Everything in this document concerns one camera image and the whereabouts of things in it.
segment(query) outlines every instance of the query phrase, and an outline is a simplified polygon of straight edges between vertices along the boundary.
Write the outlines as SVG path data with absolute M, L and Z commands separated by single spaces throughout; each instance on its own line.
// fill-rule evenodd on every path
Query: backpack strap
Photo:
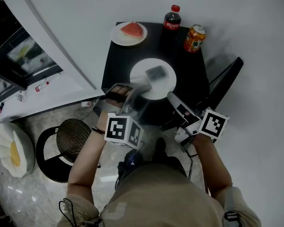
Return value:
M 225 190 L 223 227 L 242 227 L 239 214 L 233 211 L 232 187 Z

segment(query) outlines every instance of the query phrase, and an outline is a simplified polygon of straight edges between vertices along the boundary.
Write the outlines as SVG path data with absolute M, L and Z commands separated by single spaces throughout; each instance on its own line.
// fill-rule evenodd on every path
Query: black table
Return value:
M 147 37 L 142 43 L 119 46 L 111 42 L 101 88 L 107 92 L 115 83 L 130 82 L 130 73 L 136 63 L 147 58 L 158 58 L 166 61 L 176 73 L 177 84 L 174 93 L 194 108 L 209 95 L 209 83 L 202 51 L 189 53 L 183 48 L 189 28 L 180 27 L 175 37 L 167 38 L 162 33 L 162 24 L 141 24 L 147 29 Z M 150 102 L 140 123 L 163 125 L 173 118 L 173 108 L 167 98 L 141 100 Z

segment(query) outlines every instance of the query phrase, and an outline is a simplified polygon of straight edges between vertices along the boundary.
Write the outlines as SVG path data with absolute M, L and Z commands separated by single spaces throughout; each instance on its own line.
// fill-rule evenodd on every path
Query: plate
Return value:
M 146 75 L 146 71 L 161 66 L 164 69 L 165 77 L 152 83 Z M 142 97 L 150 100 L 159 100 L 167 97 L 167 93 L 172 92 L 177 83 L 174 69 L 163 60 L 157 58 L 147 58 L 139 61 L 133 67 L 130 75 L 131 83 L 151 84 L 152 89 L 142 94 Z
M 120 30 L 122 27 L 124 27 L 125 25 L 130 24 L 131 22 L 125 22 L 125 23 L 121 23 L 117 26 L 115 26 L 112 31 L 110 32 L 110 38 L 112 40 L 112 42 L 118 44 L 118 45 L 122 45 L 122 46 L 131 46 L 131 45 L 135 45 L 135 44 L 139 44 L 141 43 L 147 36 L 147 29 L 142 25 L 137 23 L 138 25 L 140 25 L 143 29 L 143 38 L 138 39 L 138 38 L 132 38 L 129 36 L 126 36 L 125 34 L 123 34 L 123 32 Z

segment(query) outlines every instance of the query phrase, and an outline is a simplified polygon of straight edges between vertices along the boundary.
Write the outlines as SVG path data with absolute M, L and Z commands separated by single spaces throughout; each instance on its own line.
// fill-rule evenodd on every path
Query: black stool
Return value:
M 60 126 L 43 131 L 37 142 L 36 159 L 44 175 L 55 182 L 67 183 L 71 166 L 64 163 L 59 157 L 63 156 L 74 163 L 90 133 L 90 128 L 78 119 L 67 119 Z M 45 160 L 45 142 L 54 134 L 57 134 L 57 147 L 60 154 Z

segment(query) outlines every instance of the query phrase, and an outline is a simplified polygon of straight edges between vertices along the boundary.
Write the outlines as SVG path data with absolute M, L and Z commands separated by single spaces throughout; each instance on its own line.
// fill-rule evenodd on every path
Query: bottle label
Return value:
M 172 24 L 166 20 L 164 20 L 163 25 L 166 29 L 169 29 L 169 30 L 177 30 L 180 28 L 180 24 Z

